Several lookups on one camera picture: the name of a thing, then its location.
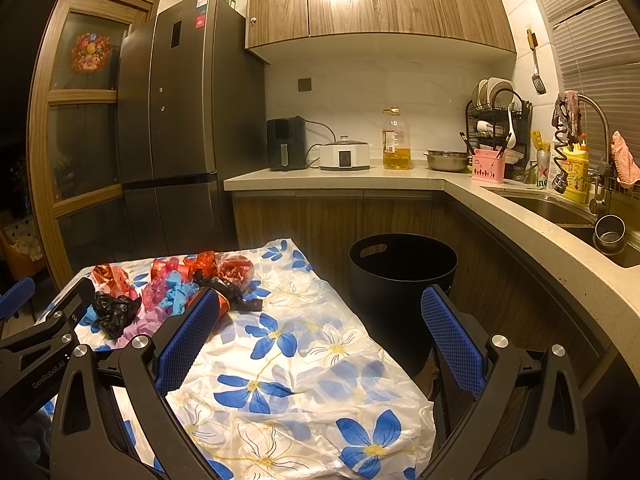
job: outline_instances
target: upper cabinet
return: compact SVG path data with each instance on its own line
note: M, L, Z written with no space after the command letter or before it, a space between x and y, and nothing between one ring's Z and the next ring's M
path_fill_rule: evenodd
M248 0L247 47L306 38L306 0Z
M384 32L472 41L515 52L502 0L249 0L247 46Z

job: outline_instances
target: metal pot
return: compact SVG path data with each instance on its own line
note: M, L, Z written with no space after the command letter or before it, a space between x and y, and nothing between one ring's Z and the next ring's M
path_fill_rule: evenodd
M615 215L603 216L593 233L596 248L607 256L622 252L625 248L625 223Z
M429 150L427 156L429 168L435 171L449 171L459 173L465 171L469 164L469 156L461 152L435 152Z

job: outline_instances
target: yellow detergent bottle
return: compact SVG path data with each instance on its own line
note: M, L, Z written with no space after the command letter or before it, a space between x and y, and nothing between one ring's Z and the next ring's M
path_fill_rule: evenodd
M574 144L573 149L565 146L562 150L567 159L562 163L562 168L568 173L568 186L563 196L584 204L587 202L587 190L589 189L587 178L589 152L583 150L580 144Z

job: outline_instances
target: black trash can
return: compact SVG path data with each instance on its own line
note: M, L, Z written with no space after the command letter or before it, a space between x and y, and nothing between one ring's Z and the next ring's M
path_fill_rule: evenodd
M448 293L458 264L456 251L426 236L382 234L354 243L349 257L351 310L371 338L414 377L433 344L420 298L435 283Z

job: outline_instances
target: red floral sticker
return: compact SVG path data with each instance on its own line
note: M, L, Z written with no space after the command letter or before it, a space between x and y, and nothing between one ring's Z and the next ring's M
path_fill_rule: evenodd
M71 67L91 74L106 64L109 52L109 38L88 32L79 36L76 46L71 49Z

